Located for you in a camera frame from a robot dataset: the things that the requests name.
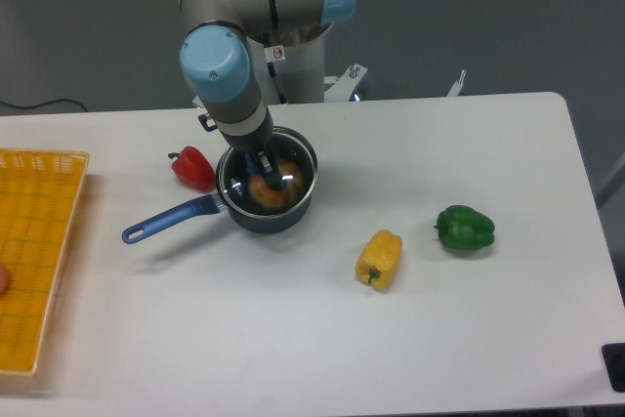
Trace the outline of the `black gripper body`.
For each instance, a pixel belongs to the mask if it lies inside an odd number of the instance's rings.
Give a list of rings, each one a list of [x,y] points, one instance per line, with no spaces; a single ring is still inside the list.
[[[207,114],[199,115],[198,121],[206,132],[219,131],[229,146],[243,152],[260,151],[270,142],[273,132],[273,120],[269,113],[259,123],[251,119],[235,124],[219,123]]]

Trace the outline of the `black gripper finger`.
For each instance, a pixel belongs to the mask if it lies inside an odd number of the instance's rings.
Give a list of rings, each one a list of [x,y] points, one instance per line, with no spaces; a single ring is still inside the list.
[[[279,183],[282,176],[279,170],[280,155],[274,146],[263,147],[263,177],[266,183]]]
[[[251,170],[251,189],[269,190],[271,183],[266,183],[263,177],[263,151],[260,150],[251,156],[253,169]]]

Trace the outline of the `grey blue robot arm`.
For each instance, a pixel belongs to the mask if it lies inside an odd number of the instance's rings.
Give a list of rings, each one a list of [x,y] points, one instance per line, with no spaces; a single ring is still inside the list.
[[[282,188],[270,148],[269,104],[318,103],[324,95],[324,39],[350,19],[356,0],[178,0],[186,38],[187,85],[229,145],[271,188]]]

